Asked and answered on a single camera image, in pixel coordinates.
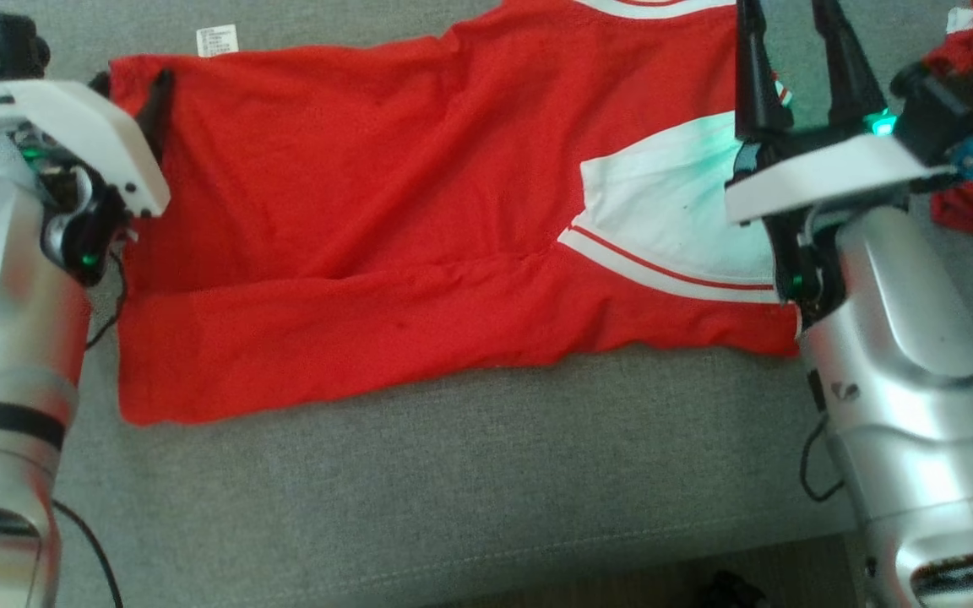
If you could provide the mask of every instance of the gray fabric surface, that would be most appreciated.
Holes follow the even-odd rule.
[[[745,578],[775,607],[865,608],[865,551],[852,551],[846,536],[854,535],[821,536],[626,573],[578,578],[565,584],[475,597],[437,608],[698,608],[704,589],[721,570]],[[857,581],[853,573],[858,573]]]
[[[437,34],[493,0],[3,3],[34,16],[51,76],[109,57],[193,53],[236,23],[244,49]],[[768,0],[771,49],[803,122],[827,104],[806,0]],[[882,81],[942,39],[949,0],[853,0]],[[973,311],[973,238],[929,228]],[[106,315],[116,287],[94,294]],[[134,428],[117,350],[85,361],[57,495],[100,534],[128,605],[421,605],[852,526],[796,485],[814,423],[796,361],[633,347],[551,369],[463,373],[339,404],[201,427]],[[815,477],[830,480],[826,458]],[[64,524],[59,605],[109,605]]]

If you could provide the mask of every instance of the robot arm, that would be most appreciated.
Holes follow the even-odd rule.
[[[0,119],[12,121],[0,128],[0,605],[32,608],[57,589],[51,496],[77,408],[84,288],[132,216],[170,197],[148,143],[159,134],[84,85],[40,80],[49,57],[29,19],[0,15]]]
[[[738,136],[727,214],[762,220],[831,457],[869,546],[869,598],[973,607],[973,323],[918,228],[911,189],[973,181],[973,74],[911,66],[894,136],[835,0],[813,0],[828,47],[827,127],[768,108],[756,0],[738,3]],[[876,124],[875,121],[887,121]]]

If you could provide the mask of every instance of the care label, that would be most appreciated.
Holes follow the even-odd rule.
[[[201,57],[216,57],[238,51],[239,34],[235,30],[235,24],[221,24],[198,30],[198,54]]]

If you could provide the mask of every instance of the green led light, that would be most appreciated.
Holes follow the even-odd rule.
[[[885,109],[885,111],[877,112],[877,114],[872,114],[866,117],[866,124],[868,124],[870,130],[873,134],[885,136],[891,135],[895,131],[895,121],[899,118],[892,111]]]
[[[895,116],[889,116],[888,118],[882,118],[877,120],[872,125],[873,134],[875,135],[891,135],[892,131],[895,130]]]
[[[790,297],[798,297],[798,294],[802,291],[802,274],[795,274],[791,277],[791,293]]]

